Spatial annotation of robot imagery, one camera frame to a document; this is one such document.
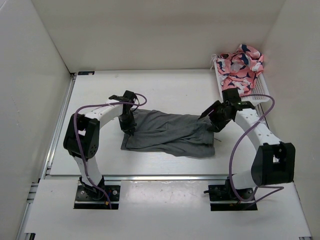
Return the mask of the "grey shorts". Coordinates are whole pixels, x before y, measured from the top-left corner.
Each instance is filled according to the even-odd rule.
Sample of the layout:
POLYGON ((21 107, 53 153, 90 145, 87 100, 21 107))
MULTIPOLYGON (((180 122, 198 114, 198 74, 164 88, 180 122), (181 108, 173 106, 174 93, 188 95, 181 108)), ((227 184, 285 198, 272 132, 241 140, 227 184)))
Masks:
POLYGON ((125 134, 120 149, 162 152, 175 157, 210 158, 216 153, 214 132, 208 117, 138 109, 133 113, 136 128, 125 134))

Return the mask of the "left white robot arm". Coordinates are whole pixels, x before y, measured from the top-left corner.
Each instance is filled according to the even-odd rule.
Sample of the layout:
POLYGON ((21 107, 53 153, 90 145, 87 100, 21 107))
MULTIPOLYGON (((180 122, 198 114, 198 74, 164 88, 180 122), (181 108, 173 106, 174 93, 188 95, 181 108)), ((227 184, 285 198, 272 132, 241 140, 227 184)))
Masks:
POLYGON ((136 123, 131 108, 135 105, 134 100, 109 100, 103 104, 82 106, 70 118, 63 147, 77 162, 81 182, 88 186, 87 194, 93 200, 100 200, 105 194, 105 188, 100 184, 103 176, 95 157, 100 129, 118 118, 121 130, 129 136, 133 135, 136 123))

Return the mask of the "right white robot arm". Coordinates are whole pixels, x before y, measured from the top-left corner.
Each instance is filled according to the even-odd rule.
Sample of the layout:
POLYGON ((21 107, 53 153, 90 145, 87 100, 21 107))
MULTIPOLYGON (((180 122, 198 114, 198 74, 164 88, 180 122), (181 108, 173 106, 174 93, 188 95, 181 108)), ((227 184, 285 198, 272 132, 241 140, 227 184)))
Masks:
POLYGON ((249 170, 232 174, 224 193, 230 200, 238 199, 243 189, 286 184, 294 180, 296 149, 275 136, 261 122, 254 105, 249 101, 214 102, 200 118, 209 117, 215 133, 220 132, 230 121, 242 128, 244 137, 253 144, 256 154, 249 170))

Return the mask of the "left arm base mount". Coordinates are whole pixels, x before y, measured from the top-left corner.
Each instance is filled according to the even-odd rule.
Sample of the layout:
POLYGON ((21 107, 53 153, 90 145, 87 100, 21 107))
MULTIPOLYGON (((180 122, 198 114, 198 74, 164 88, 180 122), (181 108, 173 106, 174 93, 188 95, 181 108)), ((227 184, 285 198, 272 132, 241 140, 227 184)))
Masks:
POLYGON ((107 181, 104 185, 98 184, 98 187, 104 189, 106 195, 96 188, 89 189, 78 180, 77 190, 75 193, 73 208, 76 210, 118 210, 120 202, 121 186, 109 184, 107 181))

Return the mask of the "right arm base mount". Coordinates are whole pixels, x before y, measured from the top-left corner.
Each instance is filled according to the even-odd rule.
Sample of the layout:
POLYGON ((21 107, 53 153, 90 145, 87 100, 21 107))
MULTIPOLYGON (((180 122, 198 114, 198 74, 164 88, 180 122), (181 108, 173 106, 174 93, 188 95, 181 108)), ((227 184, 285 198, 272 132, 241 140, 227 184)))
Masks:
POLYGON ((229 179, 226 179, 224 184, 209 184, 203 193, 209 196, 211 212, 243 212, 258 210, 255 198, 249 202, 243 202, 237 198, 231 188, 229 179))

